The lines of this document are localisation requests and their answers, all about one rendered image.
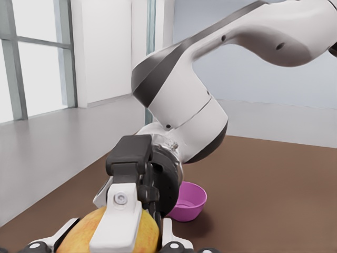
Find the finger of the pale right gripper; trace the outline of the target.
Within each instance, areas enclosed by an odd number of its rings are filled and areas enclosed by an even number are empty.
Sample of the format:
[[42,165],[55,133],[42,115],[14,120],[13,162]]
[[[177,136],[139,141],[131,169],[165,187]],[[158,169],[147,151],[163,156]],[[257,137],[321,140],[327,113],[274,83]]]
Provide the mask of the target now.
[[91,251],[132,251],[142,214],[135,183],[113,183],[106,210],[90,241]]
[[107,203],[107,193],[108,190],[110,188],[110,186],[113,183],[113,178],[109,178],[105,184],[100,188],[100,190],[98,191],[98,193],[96,194],[96,196],[93,199],[93,204],[95,204],[95,206],[97,208],[101,208],[103,206],[106,205]]

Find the pale left gripper left finger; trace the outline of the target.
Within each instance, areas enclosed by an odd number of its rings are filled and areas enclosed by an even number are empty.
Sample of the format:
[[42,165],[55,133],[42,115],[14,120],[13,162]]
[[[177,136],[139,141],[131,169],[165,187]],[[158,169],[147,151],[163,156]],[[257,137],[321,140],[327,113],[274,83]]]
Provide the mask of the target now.
[[56,253],[65,237],[75,227],[75,225],[79,223],[79,221],[80,218],[72,218],[54,235],[32,241],[25,246],[25,253]]

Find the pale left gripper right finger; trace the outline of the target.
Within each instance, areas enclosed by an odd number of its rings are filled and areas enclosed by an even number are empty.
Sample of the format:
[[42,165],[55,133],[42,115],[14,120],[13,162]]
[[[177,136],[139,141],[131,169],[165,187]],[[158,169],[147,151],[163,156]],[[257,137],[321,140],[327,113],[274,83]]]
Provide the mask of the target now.
[[173,234],[173,224],[170,218],[163,219],[162,248],[160,253],[194,253],[193,244],[186,239]]

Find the yellow-red apple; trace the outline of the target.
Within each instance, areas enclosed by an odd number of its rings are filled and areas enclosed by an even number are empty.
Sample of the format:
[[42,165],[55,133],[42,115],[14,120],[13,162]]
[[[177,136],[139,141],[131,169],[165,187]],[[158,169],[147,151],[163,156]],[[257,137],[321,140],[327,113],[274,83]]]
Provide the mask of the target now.
[[[90,253],[90,240],[106,210],[98,208],[81,219],[67,234],[56,253]],[[157,253],[160,231],[155,220],[145,210],[142,211],[134,249],[117,253]]]

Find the purple bowl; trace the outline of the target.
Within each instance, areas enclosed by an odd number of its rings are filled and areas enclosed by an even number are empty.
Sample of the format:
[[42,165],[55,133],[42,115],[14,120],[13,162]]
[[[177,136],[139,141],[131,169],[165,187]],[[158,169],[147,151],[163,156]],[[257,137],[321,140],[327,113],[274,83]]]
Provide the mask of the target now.
[[192,221],[201,213],[206,201],[207,193],[201,186],[183,181],[177,203],[167,216],[179,222]]

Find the grey window frame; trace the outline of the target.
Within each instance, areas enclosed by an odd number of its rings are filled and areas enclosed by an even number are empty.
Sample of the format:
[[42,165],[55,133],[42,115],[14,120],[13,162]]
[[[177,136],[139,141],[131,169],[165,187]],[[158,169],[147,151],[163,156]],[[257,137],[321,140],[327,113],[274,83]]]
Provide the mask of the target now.
[[0,0],[0,123],[77,107],[70,0]]

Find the silver frame post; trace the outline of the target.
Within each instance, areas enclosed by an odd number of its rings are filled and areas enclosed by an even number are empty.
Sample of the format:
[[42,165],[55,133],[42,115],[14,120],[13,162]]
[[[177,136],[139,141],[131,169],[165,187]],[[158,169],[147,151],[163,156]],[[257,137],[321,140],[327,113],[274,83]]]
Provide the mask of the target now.
[[146,55],[155,51],[156,0],[147,0]]

